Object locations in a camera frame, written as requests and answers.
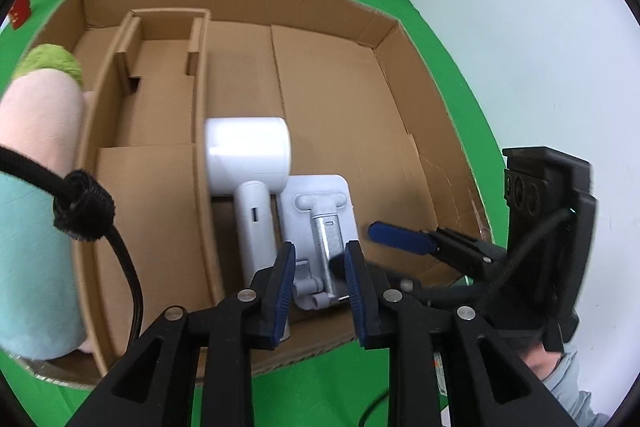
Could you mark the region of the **white folding phone stand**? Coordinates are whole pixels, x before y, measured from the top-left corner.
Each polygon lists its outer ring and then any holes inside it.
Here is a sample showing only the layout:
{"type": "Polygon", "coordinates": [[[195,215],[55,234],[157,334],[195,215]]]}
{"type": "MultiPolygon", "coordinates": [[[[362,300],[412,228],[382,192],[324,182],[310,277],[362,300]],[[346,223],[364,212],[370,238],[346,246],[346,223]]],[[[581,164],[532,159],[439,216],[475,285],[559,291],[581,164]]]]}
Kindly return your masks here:
{"type": "Polygon", "coordinates": [[[338,174],[290,176],[277,204],[282,239],[295,247],[296,306],[318,311],[344,303],[345,247],[358,239],[347,181],[338,174]]]}

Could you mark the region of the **white handheld hair dryer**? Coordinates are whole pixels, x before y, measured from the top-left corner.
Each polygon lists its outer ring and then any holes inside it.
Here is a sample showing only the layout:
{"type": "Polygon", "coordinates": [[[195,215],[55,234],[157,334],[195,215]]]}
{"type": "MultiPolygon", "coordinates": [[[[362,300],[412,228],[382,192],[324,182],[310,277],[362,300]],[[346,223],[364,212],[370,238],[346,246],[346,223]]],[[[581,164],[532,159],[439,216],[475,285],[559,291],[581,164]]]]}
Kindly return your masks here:
{"type": "Polygon", "coordinates": [[[291,137],[280,117],[208,118],[205,162],[210,194],[233,198],[244,281],[276,261],[271,197],[291,172],[291,137]]]}

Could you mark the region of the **pig plush toy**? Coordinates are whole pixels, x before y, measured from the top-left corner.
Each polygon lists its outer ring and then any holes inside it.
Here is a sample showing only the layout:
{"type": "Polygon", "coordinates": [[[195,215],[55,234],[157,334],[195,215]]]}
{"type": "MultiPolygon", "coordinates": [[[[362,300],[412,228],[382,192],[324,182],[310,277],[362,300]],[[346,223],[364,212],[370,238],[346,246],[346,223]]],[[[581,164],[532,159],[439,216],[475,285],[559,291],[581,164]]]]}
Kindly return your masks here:
{"type": "MultiPolygon", "coordinates": [[[[75,167],[87,98],[77,58],[40,44],[1,98],[1,144],[59,176],[75,167]]],[[[1,177],[1,347],[32,360],[64,357],[87,339],[72,241],[53,224],[51,195],[1,177]]]]}

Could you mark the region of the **large open cardboard tray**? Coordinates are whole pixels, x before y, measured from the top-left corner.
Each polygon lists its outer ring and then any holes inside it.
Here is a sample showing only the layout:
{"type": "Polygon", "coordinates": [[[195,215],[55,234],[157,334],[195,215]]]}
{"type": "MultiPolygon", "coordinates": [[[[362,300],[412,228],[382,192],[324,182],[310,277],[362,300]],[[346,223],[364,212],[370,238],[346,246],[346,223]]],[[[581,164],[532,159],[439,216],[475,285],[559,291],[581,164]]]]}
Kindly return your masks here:
{"type": "Polygon", "coordinates": [[[292,243],[288,339],[265,374],[352,340],[326,241],[446,285],[456,272],[374,243],[368,226],[489,239],[465,124],[480,117],[413,9],[352,0],[63,0],[32,38],[81,64],[90,104],[75,167],[116,204],[152,321],[219,303],[292,243]]]}

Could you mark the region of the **red cup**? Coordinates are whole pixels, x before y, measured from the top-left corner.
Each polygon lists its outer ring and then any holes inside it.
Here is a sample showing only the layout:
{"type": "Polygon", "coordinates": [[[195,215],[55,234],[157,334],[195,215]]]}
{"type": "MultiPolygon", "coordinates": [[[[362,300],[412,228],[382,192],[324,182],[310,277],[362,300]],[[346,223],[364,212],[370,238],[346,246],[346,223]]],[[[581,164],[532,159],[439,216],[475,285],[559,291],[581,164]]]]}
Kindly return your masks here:
{"type": "Polygon", "coordinates": [[[15,0],[9,9],[9,20],[13,29],[21,28],[31,16],[30,0],[15,0]]]}

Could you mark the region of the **long brown cardboard box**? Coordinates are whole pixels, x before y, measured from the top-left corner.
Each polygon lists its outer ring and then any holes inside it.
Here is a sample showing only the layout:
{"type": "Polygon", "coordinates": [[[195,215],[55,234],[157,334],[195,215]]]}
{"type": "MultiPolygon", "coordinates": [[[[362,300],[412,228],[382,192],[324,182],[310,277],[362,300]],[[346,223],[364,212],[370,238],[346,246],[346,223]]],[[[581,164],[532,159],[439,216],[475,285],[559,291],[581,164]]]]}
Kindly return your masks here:
{"type": "Polygon", "coordinates": [[[77,165],[114,199],[144,325],[224,297],[205,168],[209,19],[203,9],[129,12],[91,86],[77,165]]]}

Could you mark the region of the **person's grey sleeve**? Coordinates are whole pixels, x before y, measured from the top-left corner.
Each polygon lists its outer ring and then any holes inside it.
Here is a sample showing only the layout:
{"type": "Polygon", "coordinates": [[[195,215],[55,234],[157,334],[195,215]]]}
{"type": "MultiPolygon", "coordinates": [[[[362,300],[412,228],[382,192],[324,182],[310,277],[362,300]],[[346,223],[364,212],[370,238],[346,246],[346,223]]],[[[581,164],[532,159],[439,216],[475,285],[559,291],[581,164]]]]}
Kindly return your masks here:
{"type": "Polygon", "coordinates": [[[547,351],[539,341],[518,350],[518,355],[578,426],[597,427],[608,423],[608,415],[593,412],[591,393],[578,388],[577,350],[570,343],[565,343],[563,352],[553,352],[547,351]]]}

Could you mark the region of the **green table cloth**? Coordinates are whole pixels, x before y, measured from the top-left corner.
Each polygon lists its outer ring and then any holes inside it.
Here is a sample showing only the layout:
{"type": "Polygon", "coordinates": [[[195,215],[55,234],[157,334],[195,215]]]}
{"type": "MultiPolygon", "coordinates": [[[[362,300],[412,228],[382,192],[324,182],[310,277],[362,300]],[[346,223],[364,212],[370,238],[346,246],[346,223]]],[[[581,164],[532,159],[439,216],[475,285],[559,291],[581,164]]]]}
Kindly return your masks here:
{"type": "MultiPolygon", "coordinates": [[[[163,8],[209,12],[206,118],[285,119],[293,172],[342,176],[360,229],[506,233],[497,143],[408,0],[34,0],[2,32],[1,76],[50,42],[79,58],[91,91],[124,17],[163,8]]],[[[227,297],[243,284],[233,204],[210,208],[227,297]]]]}

